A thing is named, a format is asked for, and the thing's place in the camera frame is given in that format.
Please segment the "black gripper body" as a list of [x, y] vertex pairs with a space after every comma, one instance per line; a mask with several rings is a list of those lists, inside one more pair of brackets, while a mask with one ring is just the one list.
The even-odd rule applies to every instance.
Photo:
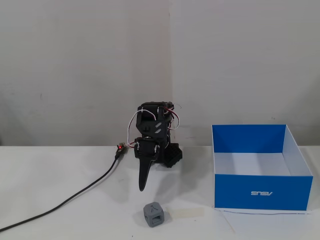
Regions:
[[138, 137], [135, 139], [134, 156], [138, 159], [156, 161], [160, 155], [160, 142], [155, 138]]

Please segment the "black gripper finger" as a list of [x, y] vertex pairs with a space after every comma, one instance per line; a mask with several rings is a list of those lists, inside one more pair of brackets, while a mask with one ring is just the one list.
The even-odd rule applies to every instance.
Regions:
[[149, 176], [149, 171], [150, 171], [152, 164], [153, 164], [152, 160], [148, 160], [148, 159], [140, 159], [139, 160], [138, 185], [139, 185], [139, 190], [141, 192], [146, 187], [147, 179]]

